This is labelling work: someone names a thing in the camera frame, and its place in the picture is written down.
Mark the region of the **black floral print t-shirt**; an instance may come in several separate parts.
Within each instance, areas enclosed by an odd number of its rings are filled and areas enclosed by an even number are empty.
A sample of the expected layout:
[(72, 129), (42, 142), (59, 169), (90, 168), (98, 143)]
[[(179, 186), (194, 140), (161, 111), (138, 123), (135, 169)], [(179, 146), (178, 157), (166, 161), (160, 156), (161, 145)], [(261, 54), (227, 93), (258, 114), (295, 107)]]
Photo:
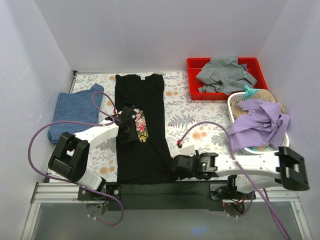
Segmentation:
[(115, 76), (115, 107), (137, 110), (133, 130), (137, 139), (123, 143), (116, 138), (117, 182), (122, 184), (172, 183), (173, 158), (166, 141), (164, 88), (161, 74), (141, 78)]

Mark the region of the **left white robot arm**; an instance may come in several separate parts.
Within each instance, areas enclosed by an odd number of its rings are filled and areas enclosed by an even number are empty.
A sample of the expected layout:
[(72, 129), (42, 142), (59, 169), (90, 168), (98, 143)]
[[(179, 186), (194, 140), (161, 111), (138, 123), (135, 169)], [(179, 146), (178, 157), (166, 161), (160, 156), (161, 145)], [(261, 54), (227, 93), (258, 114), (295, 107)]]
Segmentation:
[(137, 109), (124, 107), (120, 114), (105, 118), (101, 126), (93, 126), (85, 131), (63, 133), (48, 162), (48, 168), (68, 181), (87, 187), (95, 200), (106, 196), (105, 180), (87, 168), (91, 150), (110, 139), (118, 138), (126, 144), (138, 139)]

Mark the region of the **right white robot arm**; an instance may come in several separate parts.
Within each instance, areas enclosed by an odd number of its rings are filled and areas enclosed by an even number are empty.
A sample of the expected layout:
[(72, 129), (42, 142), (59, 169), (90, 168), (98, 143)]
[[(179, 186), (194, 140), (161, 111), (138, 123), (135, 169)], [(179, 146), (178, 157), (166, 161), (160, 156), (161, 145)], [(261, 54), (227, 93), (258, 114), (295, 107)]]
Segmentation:
[(309, 190), (305, 159), (289, 147), (256, 155), (228, 155), (214, 152), (199, 153), (193, 145), (181, 148), (172, 164), (184, 178), (211, 180), (228, 177), (227, 195), (237, 199), (256, 189), (282, 186), (290, 191)]

